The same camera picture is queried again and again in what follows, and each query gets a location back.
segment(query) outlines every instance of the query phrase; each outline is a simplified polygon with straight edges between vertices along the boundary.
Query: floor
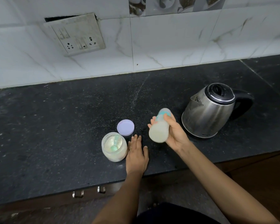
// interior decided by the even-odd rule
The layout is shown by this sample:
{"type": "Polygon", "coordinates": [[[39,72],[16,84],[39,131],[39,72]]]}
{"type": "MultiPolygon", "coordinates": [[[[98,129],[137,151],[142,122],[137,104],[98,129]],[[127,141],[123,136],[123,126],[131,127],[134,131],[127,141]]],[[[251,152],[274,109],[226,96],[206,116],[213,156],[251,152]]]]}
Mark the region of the floor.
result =
{"type": "MultiPolygon", "coordinates": [[[[13,217],[2,218],[3,224],[89,224],[110,197],[96,199],[87,203],[65,205],[57,208],[23,212],[13,217]]],[[[140,192],[138,214],[146,211],[153,203],[170,202],[183,207],[199,211],[222,224],[229,223],[213,200],[206,193],[202,185],[193,180],[186,183],[177,183],[151,191],[140,192]]]]}

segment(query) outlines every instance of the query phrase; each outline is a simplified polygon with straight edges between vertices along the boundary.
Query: left hand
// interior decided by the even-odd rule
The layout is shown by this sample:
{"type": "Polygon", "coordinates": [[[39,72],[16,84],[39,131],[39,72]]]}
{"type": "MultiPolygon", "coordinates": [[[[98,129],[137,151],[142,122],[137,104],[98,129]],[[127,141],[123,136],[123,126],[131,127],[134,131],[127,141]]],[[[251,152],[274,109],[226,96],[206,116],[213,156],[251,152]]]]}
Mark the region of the left hand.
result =
{"type": "Polygon", "coordinates": [[[131,173],[144,174],[148,164],[148,148],[144,146],[142,152],[141,136],[136,134],[132,137],[128,143],[128,152],[126,158],[127,175],[131,173]]]}

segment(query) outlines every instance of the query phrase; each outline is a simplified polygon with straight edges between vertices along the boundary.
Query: tile backsplash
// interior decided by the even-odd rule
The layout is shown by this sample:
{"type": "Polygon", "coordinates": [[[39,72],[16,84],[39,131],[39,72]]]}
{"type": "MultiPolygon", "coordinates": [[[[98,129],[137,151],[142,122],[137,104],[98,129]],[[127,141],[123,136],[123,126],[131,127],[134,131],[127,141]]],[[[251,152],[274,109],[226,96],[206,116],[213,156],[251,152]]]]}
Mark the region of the tile backsplash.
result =
{"type": "Polygon", "coordinates": [[[0,88],[280,54],[280,0],[0,0],[0,88]],[[44,18],[95,13],[106,45],[64,57],[44,18]]]}

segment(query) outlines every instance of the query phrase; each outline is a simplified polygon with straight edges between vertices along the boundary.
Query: kettle lid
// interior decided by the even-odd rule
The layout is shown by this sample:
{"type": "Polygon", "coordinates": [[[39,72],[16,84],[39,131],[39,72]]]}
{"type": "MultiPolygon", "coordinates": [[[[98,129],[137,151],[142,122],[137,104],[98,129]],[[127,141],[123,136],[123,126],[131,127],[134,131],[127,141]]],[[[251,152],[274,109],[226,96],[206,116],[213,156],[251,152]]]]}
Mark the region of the kettle lid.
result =
{"type": "Polygon", "coordinates": [[[206,86],[204,93],[207,98],[220,105],[229,105],[235,101],[232,89],[222,83],[213,83],[206,86]]]}

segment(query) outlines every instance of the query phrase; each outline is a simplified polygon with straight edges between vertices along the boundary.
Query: hand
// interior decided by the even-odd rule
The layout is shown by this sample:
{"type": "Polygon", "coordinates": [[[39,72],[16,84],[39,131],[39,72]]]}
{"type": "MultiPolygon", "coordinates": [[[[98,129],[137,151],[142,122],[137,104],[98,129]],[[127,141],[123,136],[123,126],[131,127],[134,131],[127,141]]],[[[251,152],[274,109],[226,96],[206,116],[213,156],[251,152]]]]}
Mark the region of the hand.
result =
{"type": "Polygon", "coordinates": [[[148,148],[144,146],[142,152],[141,136],[138,137],[135,134],[128,143],[126,158],[127,175],[131,173],[140,173],[142,176],[147,168],[148,161],[148,148]]]}
{"type": "MultiPolygon", "coordinates": [[[[175,117],[171,113],[171,117],[168,116],[166,113],[164,114],[164,120],[170,125],[169,126],[169,137],[166,140],[166,143],[174,150],[178,151],[182,148],[188,147],[191,142],[187,137],[187,134],[184,132],[182,127],[176,122],[175,117]]],[[[154,116],[148,127],[151,128],[156,121],[156,117],[154,116]]]]}

